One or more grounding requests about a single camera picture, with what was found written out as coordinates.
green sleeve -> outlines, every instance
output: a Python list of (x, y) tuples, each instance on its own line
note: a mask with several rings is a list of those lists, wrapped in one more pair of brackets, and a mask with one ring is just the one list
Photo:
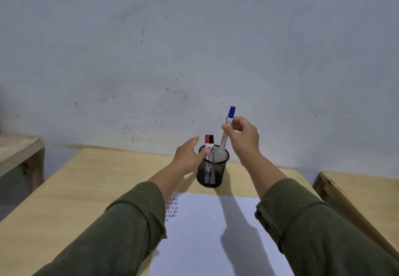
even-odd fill
[(106, 211), (34, 276), (136, 275), (166, 238), (165, 203), (155, 183), (144, 182)]
[(275, 183), (255, 217), (295, 275), (399, 275), (399, 263), (293, 179)]

pen holder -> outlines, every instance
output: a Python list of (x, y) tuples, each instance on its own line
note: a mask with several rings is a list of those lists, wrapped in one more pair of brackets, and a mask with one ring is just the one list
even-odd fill
[[(205, 145), (199, 149), (198, 153), (202, 151), (205, 151)], [(204, 187), (216, 188), (222, 183), (224, 169), (230, 154), (225, 149), (223, 155), (219, 155), (219, 145), (214, 145), (210, 156), (213, 159), (205, 158), (198, 166), (197, 180)]]

wooden table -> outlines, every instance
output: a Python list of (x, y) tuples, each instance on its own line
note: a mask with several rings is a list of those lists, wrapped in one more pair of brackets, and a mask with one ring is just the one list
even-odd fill
[(0, 134), (0, 176), (20, 166), (30, 191), (43, 182), (44, 143), (38, 138)]
[[(172, 156), (164, 155), (81, 150), (0, 223), (2, 274), (32, 275), (82, 233), (109, 203), (171, 161)], [(281, 170), (316, 194), (300, 172)], [(227, 163), (217, 193), (201, 186), (193, 173), (180, 182), (176, 191), (258, 197), (239, 163)], [(140, 275), (148, 275), (150, 262), (151, 256), (142, 264)]]
[(330, 196), (353, 223), (399, 260), (399, 180), (321, 172), (313, 188)]

blue marker cap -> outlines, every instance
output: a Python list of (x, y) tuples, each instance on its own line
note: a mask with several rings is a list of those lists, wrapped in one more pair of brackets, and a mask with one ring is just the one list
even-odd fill
[(228, 118), (233, 118), (234, 117), (234, 112), (235, 112), (235, 107), (231, 106)]

rolled-up sleeve cuff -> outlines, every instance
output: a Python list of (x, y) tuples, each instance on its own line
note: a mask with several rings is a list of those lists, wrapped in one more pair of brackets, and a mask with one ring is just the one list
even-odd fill
[(166, 236), (165, 201), (157, 184), (150, 181), (139, 183), (129, 192), (112, 202), (105, 210), (117, 203), (129, 203), (135, 206), (148, 223), (148, 249), (152, 252)]
[(258, 203), (255, 217), (282, 252), (281, 239), (284, 232), (303, 210), (312, 205), (327, 204), (296, 180), (282, 179), (275, 183)]

